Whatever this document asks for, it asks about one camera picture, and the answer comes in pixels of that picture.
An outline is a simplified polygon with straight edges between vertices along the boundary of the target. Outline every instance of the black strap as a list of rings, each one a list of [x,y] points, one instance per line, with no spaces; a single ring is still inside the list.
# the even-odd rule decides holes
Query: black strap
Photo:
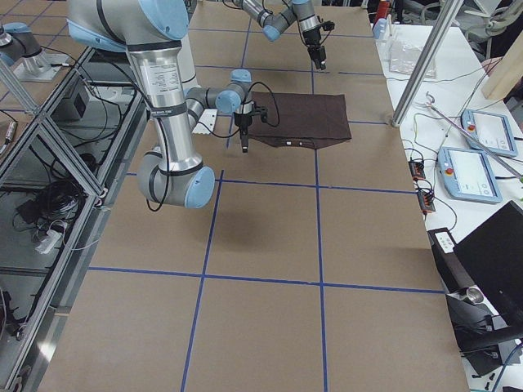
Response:
[[[100,18],[100,22],[104,26],[104,29],[107,32],[107,34],[110,35],[114,41],[125,44],[125,42],[122,41],[118,37],[118,35],[116,35],[114,33],[114,31],[109,27],[109,24],[107,23],[107,19],[105,18],[105,15],[104,15],[104,10],[101,7],[101,0],[96,0],[96,10],[98,11],[98,17]]]

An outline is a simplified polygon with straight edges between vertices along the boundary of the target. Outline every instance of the dark mat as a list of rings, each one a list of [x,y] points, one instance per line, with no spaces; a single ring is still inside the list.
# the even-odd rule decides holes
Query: dark mat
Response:
[[[275,103],[267,92],[253,92],[258,106],[269,109],[269,123],[276,124]],[[345,96],[275,93],[279,125],[271,127],[255,117],[249,137],[274,147],[322,149],[352,138],[346,117]]]

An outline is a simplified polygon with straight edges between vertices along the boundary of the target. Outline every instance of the white plug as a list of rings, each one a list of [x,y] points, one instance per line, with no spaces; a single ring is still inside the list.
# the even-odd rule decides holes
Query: white plug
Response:
[[[47,253],[49,253],[51,249],[54,248],[56,244],[60,241],[62,235],[64,235],[65,229],[67,229],[67,223],[65,223],[62,220],[58,220],[57,222],[52,223],[51,227],[46,232],[45,237],[35,248],[36,252],[42,255],[46,255]]]

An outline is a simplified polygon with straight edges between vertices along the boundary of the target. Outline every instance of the metal post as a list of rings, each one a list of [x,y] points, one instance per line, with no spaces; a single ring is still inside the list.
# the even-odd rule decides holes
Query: metal post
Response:
[[[7,89],[24,107],[25,111],[36,115],[38,113],[38,104],[33,97],[25,90],[11,68],[0,60],[0,80],[6,85]]]
[[[403,91],[403,95],[400,98],[400,102],[396,107],[394,116],[392,117],[391,124],[393,127],[399,127],[410,105],[412,104],[414,97],[418,93],[418,90],[425,78],[429,64],[432,58],[440,48],[452,21],[458,14],[459,9],[463,4],[463,0],[456,0],[452,2],[445,2],[443,9],[436,25],[432,28],[431,34],[429,35],[425,47],[423,48],[422,54],[419,56],[419,60],[414,67],[414,71],[407,82],[407,87]]]

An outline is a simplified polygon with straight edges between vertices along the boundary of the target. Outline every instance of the red object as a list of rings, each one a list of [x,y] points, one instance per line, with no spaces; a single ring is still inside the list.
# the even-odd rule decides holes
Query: red object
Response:
[[[374,17],[374,24],[376,24],[376,22],[378,22],[378,20],[381,18],[387,18],[390,6],[391,4],[388,2],[388,0],[381,0],[381,2],[379,2],[378,10],[376,11],[376,16]]]

